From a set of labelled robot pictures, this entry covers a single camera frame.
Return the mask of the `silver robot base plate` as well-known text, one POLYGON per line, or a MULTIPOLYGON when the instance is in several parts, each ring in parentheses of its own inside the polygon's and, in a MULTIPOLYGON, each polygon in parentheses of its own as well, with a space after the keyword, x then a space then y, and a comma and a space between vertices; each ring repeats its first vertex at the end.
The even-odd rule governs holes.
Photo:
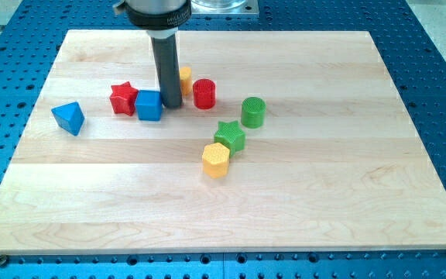
POLYGON ((258 0, 192 0, 192 13, 200 16, 258 16, 258 0))

